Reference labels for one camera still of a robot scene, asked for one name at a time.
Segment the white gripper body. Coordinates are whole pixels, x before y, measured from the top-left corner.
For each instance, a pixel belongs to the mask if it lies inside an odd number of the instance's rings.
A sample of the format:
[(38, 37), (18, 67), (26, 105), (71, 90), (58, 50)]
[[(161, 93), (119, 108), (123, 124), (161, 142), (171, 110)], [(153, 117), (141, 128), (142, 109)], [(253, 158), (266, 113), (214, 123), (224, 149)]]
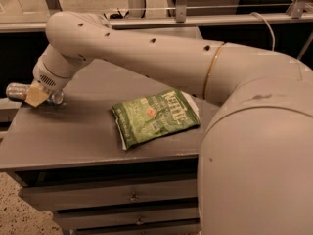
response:
[(52, 45), (48, 45), (33, 69), (33, 76), (46, 89), (59, 91), (65, 88), (76, 73), (87, 65), (86, 58), (65, 56)]

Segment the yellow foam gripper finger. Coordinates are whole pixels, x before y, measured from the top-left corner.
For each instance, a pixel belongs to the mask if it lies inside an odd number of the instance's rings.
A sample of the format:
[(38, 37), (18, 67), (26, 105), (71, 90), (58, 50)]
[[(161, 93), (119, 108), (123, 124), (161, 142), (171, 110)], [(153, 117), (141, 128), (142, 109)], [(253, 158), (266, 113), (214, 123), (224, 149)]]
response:
[(50, 97), (50, 94), (50, 90), (37, 81), (33, 81), (27, 90), (25, 101), (32, 107), (38, 107)]

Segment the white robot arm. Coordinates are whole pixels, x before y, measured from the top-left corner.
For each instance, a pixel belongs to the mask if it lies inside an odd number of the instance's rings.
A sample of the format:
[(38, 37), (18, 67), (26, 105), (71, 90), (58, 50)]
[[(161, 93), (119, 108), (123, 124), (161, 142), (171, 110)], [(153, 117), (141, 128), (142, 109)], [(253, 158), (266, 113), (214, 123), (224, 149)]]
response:
[(253, 47), (120, 31), (98, 15), (59, 12), (33, 70), (37, 106), (96, 59), (168, 86), (175, 124), (199, 119), (189, 96), (217, 107), (202, 143), (202, 235), (313, 235), (313, 70)]

